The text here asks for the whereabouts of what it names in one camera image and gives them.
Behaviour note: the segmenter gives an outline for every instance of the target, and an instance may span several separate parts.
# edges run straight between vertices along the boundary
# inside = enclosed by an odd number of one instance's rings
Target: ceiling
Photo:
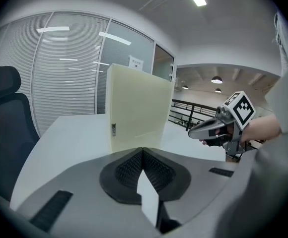
[[[211,79],[219,76],[223,84],[214,84]],[[187,85],[190,90],[214,92],[216,88],[222,94],[231,95],[235,91],[245,91],[264,96],[278,81],[275,75],[264,75],[243,68],[202,66],[194,68],[178,68],[176,77],[181,85]]]
[[[108,0],[128,7],[153,21],[179,44],[181,39],[202,29],[270,31],[274,35],[275,6],[269,0]]]

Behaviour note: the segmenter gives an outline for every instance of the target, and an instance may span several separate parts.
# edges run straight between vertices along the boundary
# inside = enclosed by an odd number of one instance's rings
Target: black vent slot
[[[142,169],[142,152],[139,152],[116,168],[115,177],[124,186],[136,190]]]
[[[30,223],[42,231],[48,232],[72,195],[71,192],[59,190],[31,219]]]
[[[144,152],[143,157],[143,169],[157,192],[167,187],[174,180],[176,173],[173,168],[159,161],[149,153]]]
[[[225,177],[232,177],[233,171],[226,170],[226,169],[219,169],[219,168],[211,168],[209,172],[215,173],[217,175],[225,176]]]

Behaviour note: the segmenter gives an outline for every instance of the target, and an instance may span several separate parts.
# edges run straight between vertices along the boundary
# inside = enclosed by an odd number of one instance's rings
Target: black mesh pad
[[[99,178],[101,187],[117,202],[141,204],[137,187],[142,170],[145,171],[161,201],[179,199],[191,181],[189,171],[182,165],[150,149],[138,148],[103,168]]]

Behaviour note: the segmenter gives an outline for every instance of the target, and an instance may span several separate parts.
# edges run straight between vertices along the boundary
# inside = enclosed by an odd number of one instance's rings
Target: black office chair
[[[0,197],[10,201],[18,175],[39,140],[18,71],[0,67]]]

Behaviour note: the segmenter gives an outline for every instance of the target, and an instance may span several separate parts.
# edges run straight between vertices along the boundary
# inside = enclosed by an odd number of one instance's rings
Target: glass door
[[[167,53],[164,49],[156,45],[152,74],[164,78],[168,81],[172,80],[174,57]]]

